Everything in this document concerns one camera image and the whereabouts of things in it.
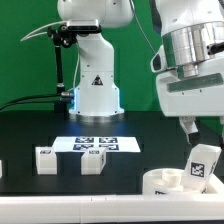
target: warning label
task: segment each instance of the warning label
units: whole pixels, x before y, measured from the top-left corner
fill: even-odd
[[[96,76],[96,78],[94,79],[92,85],[93,86],[103,86],[103,82],[102,82],[102,80],[101,80],[99,75]]]

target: green backdrop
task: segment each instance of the green backdrop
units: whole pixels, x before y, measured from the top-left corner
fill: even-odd
[[[161,38],[153,31],[148,0],[134,0],[134,4],[146,35],[157,50]],[[20,42],[20,39],[42,25],[60,20],[57,0],[1,0],[0,8],[0,104],[27,95],[54,93],[56,67],[52,41],[46,36],[26,42]],[[150,70],[154,54],[136,21],[124,28],[104,29],[103,36],[115,48],[115,83],[120,88],[121,106],[127,111],[160,110],[156,75]],[[67,89],[72,87],[76,59],[75,47],[63,49]],[[51,105],[28,105],[10,109],[51,108]],[[202,120],[220,132],[217,119]]]

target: table surface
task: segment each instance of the table surface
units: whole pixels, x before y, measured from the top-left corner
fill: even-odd
[[[141,194],[145,172],[184,169],[192,148],[178,119],[160,112],[127,112],[119,122],[84,124],[51,111],[8,111],[0,113],[0,124],[1,196]],[[198,127],[202,144],[219,145],[216,133],[201,123]],[[57,153],[58,175],[38,176],[35,147],[52,146],[57,136],[136,137],[141,153],[107,153],[98,176],[81,176],[82,153]],[[222,158],[223,153],[215,174],[223,181]]]

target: white cube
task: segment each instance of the white cube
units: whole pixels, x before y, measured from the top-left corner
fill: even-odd
[[[81,158],[82,175],[99,175],[106,164],[106,148],[89,148]]]
[[[220,153],[220,147],[202,144],[194,147],[182,175],[181,185],[203,192],[215,170]]]
[[[57,174],[57,156],[52,147],[36,147],[36,167],[38,175]]]

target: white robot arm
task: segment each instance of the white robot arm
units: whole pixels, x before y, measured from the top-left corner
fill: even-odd
[[[133,12],[129,0],[59,0],[62,20],[99,23],[116,28],[128,25]],[[77,35],[80,55],[80,84],[74,91],[70,117],[86,122],[106,122],[120,118],[119,89],[114,84],[114,49],[101,34]]]
[[[165,116],[180,117],[188,141],[196,144],[196,116],[224,120],[224,54],[210,51],[224,42],[223,9],[218,0],[156,0],[156,7],[163,46],[151,67],[162,72],[159,102]]]

